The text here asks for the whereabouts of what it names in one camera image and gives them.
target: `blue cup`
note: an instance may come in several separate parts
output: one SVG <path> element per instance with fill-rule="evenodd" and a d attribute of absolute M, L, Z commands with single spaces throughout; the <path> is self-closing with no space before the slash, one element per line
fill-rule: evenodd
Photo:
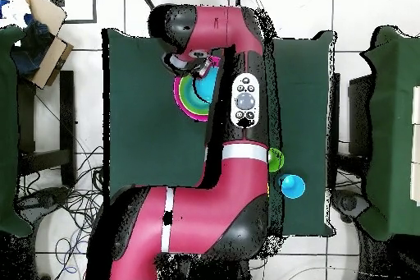
<path fill-rule="evenodd" d="M 302 177 L 297 175 L 284 174 L 278 181 L 281 193 L 292 200 L 299 198 L 305 192 L 305 183 Z"/>

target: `cardboard box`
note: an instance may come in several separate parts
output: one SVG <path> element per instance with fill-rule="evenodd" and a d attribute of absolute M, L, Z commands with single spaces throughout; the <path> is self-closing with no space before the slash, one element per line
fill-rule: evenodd
<path fill-rule="evenodd" d="M 47 54 L 41 62 L 39 70 L 28 79 L 39 88 L 43 88 L 45 85 L 53 84 L 73 49 L 71 44 L 57 37 L 58 31 L 62 27 L 62 23 L 66 19 L 67 14 L 62 8 L 54 5 L 49 0 L 26 1 L 30 5 L 30 11 L 34 19 L 45 24 L 49 32 L 55 36 Z"/>

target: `black table leg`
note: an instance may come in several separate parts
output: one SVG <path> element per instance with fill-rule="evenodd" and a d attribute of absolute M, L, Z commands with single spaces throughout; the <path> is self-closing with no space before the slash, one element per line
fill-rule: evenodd
<path fill-rule="evenodd" d="M 62 184 L 73 187 L 76 182 L 75 160 L 75 82 L 73 71 L 60 71 L 60 149 L 69 152 L 69 160 L 61 165 Z"/>

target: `white stripe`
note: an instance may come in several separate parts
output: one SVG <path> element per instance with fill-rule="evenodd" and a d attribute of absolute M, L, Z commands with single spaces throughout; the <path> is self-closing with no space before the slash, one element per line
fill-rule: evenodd
<path fill-rule="evenodd" d="M 167 187 L 167 199 L 165 201 L 165 212 L 171 212 L 174 209 L 174 190 Z M 171 225 L 165 225 L 162 221 L 162 242 L 161 251 L 169 252 L 169 240 L 171 238 Z"/>
<path fill-rule="evenodd" d="M 267 162 L 267 149 L 254 144 L 228 144 L 223 147 L 221 159 L 251 158 Z"/>
<path fill-rule="evenodd" d="M 174 189 L 167 187 L 167 200 L 165 201 L 165 211 L 174 209 Z"/>

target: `dark green tabletop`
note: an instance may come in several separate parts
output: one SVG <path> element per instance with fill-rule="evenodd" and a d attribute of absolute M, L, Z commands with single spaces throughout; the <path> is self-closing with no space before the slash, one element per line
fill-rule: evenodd
<path fill-rule="evenodd" d="M 420 85 L 420 39 L 383 26 L 365 52 L 376 79 L 370 102 L 372 161 L 366 192 L 372 207 L 359 222 L 374 239 L 420 236 L 420 208 L 410 199 L 413 87 Z"/>
<path fill-rule="evenodd" d="M 31 226 L 15 213 L 18 140 L 17 73 L 11 46 L 25 36 L 17 26 L 0 29 L 0 231 L 28 236 Z"/>
<path fill-rule="evenodd" d="M 108 30 L 111 73 L 111 195 L 131 184 L 194 186 L 202 174 L 205 123 L 194 122 L 173 98 L 173 76 L 154 39 Z M 326 236 L 326 110 L 332 32 L 314 40 L 275 40 L 285 166 L 305 194 L 285 202 L 284 234 Z M 280 196 L 270 189 L 271 220 Z"/>

